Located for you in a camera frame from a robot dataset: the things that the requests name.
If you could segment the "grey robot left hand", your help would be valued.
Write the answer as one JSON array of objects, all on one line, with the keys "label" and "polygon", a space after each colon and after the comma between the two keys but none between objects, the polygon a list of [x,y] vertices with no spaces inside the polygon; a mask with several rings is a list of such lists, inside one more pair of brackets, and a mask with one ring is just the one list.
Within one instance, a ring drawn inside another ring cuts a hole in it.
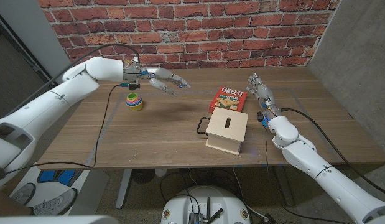
[{"label": "grey robot left hand", "polygon": [[123,70],[123,79],[129,83],[137,84],[138,80],[149,80],[156,89],[162,90],[169,95],[177,96],[162,80],[173,83],[180,88],[191,88],[188,81],[172,73],[170,70],[159,67],[143,67],[139,62],[131,62]]}]

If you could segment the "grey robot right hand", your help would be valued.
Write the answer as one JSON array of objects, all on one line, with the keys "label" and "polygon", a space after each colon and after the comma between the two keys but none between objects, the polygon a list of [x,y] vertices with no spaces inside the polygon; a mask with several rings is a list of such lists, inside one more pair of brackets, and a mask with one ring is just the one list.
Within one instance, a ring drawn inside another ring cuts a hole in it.
[{"label": "grey robot right hand", "polygon": [[262,80],[256,73],[248,78],[250,86],[246,90],[252,93],[260,102],[261,107],[265,110],[264,114],[267,120],[281,116],[281,110],[277,107],[272,91],[263,84]]}]

